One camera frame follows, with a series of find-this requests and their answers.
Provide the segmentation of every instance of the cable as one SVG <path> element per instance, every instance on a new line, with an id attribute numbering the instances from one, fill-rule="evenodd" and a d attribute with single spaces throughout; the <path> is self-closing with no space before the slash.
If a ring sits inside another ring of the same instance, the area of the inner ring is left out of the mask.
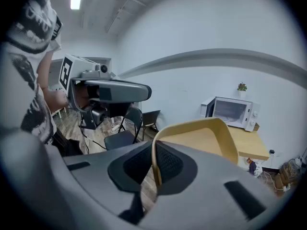
<path id="1" fill-rule="evenodd" d="M 274 183 L 274 181 L 273 181 L 273 179 L 272 179 L 272 177 L 271 177 L 271 175 L 269 174 L 269 173 L 267 173 L 267 172 L 265 172 L 266 174 L 268 174 L 269 176 L 270 176 L 270 178 L 271 178 L 271 180 L 272 180 L 272 182 L 273 182 L 273 186 L 274 186 L 274 188 L 276 189 L 276 190 L 278 190 L 277 188 L 276 188 L 276 186 L 275 186 L 275 183 Z"/>
<path id="2" fill-rule="evenodd" d="M 293 165 L 290 163 L 291 160 L 292 159 L 290 159 L 289 162 L 288 162 L 288 169 L 289 169 L 289 172 L 290 172 L 291 176 L 292 177 L 296 177 L 296 176 L 298 176 L 298 173 L 295 171 L 295 168 L 293 168 Z"/>
<path id="3" fill-rule="evenodd" d="M 114 127 L 117 125 L 116 123 L 121 123 L 121 121 L 116 121 L 116 122 L 112 123 L 112 124 L 111 124 L 111 127 L 114 128 Z M 117 131 L 118 131 L 118 128 L 115 129 L 115 130 L 112 130 L 111 133 L 116 133 Z"/>
<path id="4" fill-rule="evenodd" d="M 274 158 L 274 153 L 273 153 L 273 156 L 272 156 L 272 159 L 271 159 L 271 167 L 272 167 L 272 164 L 273 164 L 273 158 Z"/>
<path id="5" fill-rule="evenodd" d="M 81 134 L 82 134 L 84 137 L 86 137 L 86 136 L 84 135 L 84 133 L 83 133 L 82 124 L 83 124 L 83 117 L 82 117 L 82 114 L 81 114 L 80 131 L 81 131 Z M 84 138 L 84 137 L 83 137 L 83 139 L 84 139 L 84 143 L 85 143 L 85 146 L 86 146 L 86 149 L 87 149 L 87 154 L 90 154 L 90 150 L 89 150 L 89 148 L 88 148 L 88 146 L 87 146 L 87 144 L 86 144 L 86 141 L 85 141 L 85 138 Z"/>
<path id="6" fill-rule="evenodd" d="M 302 155 L 302 157 L 304 157 L 304 155 L 305 155 L 305 152 L 307 151 L 307 148 L 305 149 L 305 151 L 304 151 L 304 153 L 303 153 L 303 155 Z"/>
<path id="7" fill-rule="evenodd" d="M 81 128 L 81 127 L 82 127 L 81 124 L 83 123 L 83 116 L 82 116 L 82 113 L 81 113 L 81 112 L 80 112 L 80 114 L 81 114 L 80 131 L 81 131 L 82 135 L 83 135 L 85 138 L 88 138 L 88 139 L 91 140 L 93 143 L 96 143 L 98 146 L 100 146 L 101 148 L 103 148 L 103 149 L 106 150 L 106 148 L 104 148 L 103 146 L 101 146 L 98 142 L 96 142 L 96 141 L 94 141 L 93 139 L 87 137 L 87 136 L 83 133 L 83 129 Z"/>
<path id="8" fill-rule="evenodd" d="M 266 176 L 265 174 L 264 174 L 264 176 L 265 176 L 265 178 L 267 178 L 267 176 Z M 266 181 L 266 183 L 268 183 L 268 178 L 267 178 L 267 181 Z M 266 184 L 266 183 L 265 183 L 265 184 Z"/>

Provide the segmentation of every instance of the person's arm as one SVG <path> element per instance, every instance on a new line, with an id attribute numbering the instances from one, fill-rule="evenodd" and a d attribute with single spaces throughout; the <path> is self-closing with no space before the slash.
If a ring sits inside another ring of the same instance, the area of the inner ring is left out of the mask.
<path id="1" fill-rule="evenodd" d="M 48 75 L 50 64 L 53 56 L 53 51 L 49 51 L 46 53 L 44 58 L 38 65 L 37 68 L 37 84 L 39 84 L 40 88 L 44 93 L 44 99 L 50 109 L 51 112 L 59 110 L 61 108 L 68 106 L 67 96 L 64 91 L 51 91 L 48 89 Z M 80 107 L 84 107 L 89 104 L 89 97 L 87 88 L 84 86 L 76 86 L 76 97 L 77 103 Z"/>

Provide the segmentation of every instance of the black cable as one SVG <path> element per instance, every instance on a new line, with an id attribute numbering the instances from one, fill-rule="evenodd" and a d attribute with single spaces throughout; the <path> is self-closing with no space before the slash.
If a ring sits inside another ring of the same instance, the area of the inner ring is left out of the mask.
<path id="1" fill-rule="evenodd" d="M 307 151 L 307 148 L 305 149 L 305 151 L 304 151 L 304 153 L 303 153 L 303 155 L 302 155 L 302 157 L 304 157 L 304 155 L 305 155 L 305 152 Z"/>
<path id="2" fill-rule="evenodd" d="M 83 117 L 82 117 L 82 114 L 81 114 L 80 131 L 81 131 L 81 134 L 82 134 L 85 138 L 87 138 L 87 136 L 83 133 L 82 125 L 83 125 Z M 84 139 L 84 143 L 85 143 L 85 146 L 86 146 L 86 149 L 87 149 L 87 154 L 90 154 L 90 150 L 89 150 L 89 148 L 88 148 L 88 146 L 87 146 L 87 144 L 86 144 L 85 139 Z"/>
<path id="3" fill-rule="evenodd" d="M 85 138 L 88 138 L 88 137 L 83 133 L 83 129 L 81 129 L 81 127 L 82 127 L 81 124 L 83 124 L 83 116 L 82 116 L 82 113 L 81 113 L 81 112 L 80 112 L 80 115 L 81 115 L 81 123 L 80 123 L 80 130 L 81 130 L 81 133 L 82 133 L 82 135 L 83 135 Z M 91 139 L 91 140 L 92 140 L 93 143 L 96 143 L 98 146 L 100 146 L 101 148 L 103 148 L 103 149 L 106 150 L 106 148 L 104 148 L 103 146 L 101 146 L 98 142 L 94 141 L 93 139 Z"/>
<path id="4" fill-rule="evenodd" d="M 272 167 L 272 164 L 273 164 L 273 158 L 274 158 L 274 153 L 273 153 L 272 160 L 271 160 L 271 167 Z"/>

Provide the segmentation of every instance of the chair backrest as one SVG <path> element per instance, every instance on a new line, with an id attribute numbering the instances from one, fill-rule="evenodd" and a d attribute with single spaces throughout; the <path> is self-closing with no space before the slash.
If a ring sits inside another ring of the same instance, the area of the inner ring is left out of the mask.
<path id="1" fill-rule="evenodd" d="M 143 113 L 143 125 L 151 125 L 155 124 L 158 118 L 158 115 L 160 113 L 160 110 Z"/>
<path id="2" fill-rule="evenodd" d="M 133 143 L 135 143 L 136 138 L 139 134 L 140 128 L 142 126 L 143 114 L 139 108 L 136 108 L 134 106 L 129 108 L 129 110 L 127 111 L 127 114 L 121 121 L 118 132 L 120 132 L 120 129 L 123 127 L 123 122 L 125 119 L 129 119 L 130 121 L 134 123 L 135 137 L 134 137 Z"/>

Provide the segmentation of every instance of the microwave door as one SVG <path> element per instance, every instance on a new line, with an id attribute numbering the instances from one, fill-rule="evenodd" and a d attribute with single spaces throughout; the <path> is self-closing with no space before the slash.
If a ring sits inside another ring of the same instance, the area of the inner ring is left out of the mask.
<path id="1" fill-rule="evenodd" d="M 234 99 L 216 98 L 213 116 L 227 125 L 245 128 L 250 103 Z"/>
<path id="2" fill-rule="evenodd" d="M 212 117 L 212 116 L 213 116 L 214 104 L 215 104 L 215 99 L 212 100 L 212 101 L 207 105 L 206 117 Z"/>

